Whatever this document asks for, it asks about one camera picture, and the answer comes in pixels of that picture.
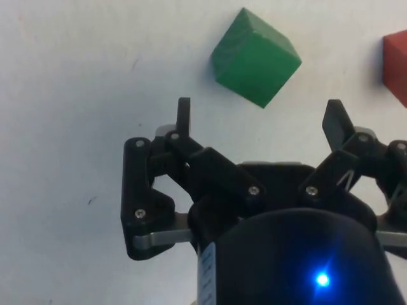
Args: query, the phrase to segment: screw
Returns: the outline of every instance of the screw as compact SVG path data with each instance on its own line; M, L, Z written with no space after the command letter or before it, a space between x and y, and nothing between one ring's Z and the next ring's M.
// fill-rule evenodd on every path
M360 135L359 136L359 141L367 142L368 140L369 140L369 137L367 135Z
M397 144L397 148L398 148L398 149L401 149L401 150L403 151L403 150L405 150L405 149L407 148L407 146L406 146L406 144L404 144L404 143L398 143L398 144Z
M257 196L260 193L260 189L257 186L249 187L249 194L252 196Z
M307 186L305 192L310 196L316 196L318 194L318 189L315 186Z
M135 218L142 219L144 216L146 216L146 211L140 208L134 212L134 216Z
M135 143L135 145L136 145L137 147L143 147L143 146L144 146L144 141L143 141L143 140L138 140L138 141Z

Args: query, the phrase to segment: white background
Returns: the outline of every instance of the white background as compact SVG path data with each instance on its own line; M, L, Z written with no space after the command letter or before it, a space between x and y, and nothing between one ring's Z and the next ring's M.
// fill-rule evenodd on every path
M216 84L209 65L243 6L303 60L264 110ZM382 142L407 139L407 110L380 81L381 38L406 16L405 0L1 1L0 303L189 305L189 245L126 256L124 141L174 123L180 96L192 97L192 137L234 162L318 165L329 98ZM174 183L157 186L188 210ZM373 181L355 193L385 210ZM407 263L389 257L407 296Z

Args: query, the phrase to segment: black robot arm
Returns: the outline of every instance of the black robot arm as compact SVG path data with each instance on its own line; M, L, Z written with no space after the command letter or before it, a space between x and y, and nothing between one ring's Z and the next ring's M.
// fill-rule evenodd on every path
M332 153L317 168L235 165L190 137L190 99L180 98L171 131L125 144L128 255L141 261L190 242L198 305L405 305L383 250L407 259L407 142L380 143L339 100L328 102L322 127ZM153 188L161 175L191 196L188 213ZM383 192L383 215L350 193L361 176Z

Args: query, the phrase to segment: green cube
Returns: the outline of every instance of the green cube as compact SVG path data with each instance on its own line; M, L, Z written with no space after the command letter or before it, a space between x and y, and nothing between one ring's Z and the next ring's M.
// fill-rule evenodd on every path
M242 9L212 53L219 84L266 107L301 65L290 40Z

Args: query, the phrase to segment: blue led light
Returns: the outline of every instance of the blue led light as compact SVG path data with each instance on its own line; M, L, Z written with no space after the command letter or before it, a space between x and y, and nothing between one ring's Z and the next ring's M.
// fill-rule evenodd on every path
M318 274L317 283L319 286L327 287L329 286L329 277L325 273Z

